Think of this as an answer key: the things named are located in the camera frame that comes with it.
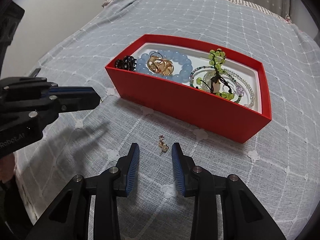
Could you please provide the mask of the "person's left hand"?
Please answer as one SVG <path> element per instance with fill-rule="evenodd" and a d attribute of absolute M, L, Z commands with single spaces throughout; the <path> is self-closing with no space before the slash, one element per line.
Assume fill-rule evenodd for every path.
<path fill-rule="evenodd" d="M 15 172 L 15 155 L 11 153 L 0 159 L 0 181 L 8 182 Z"/>

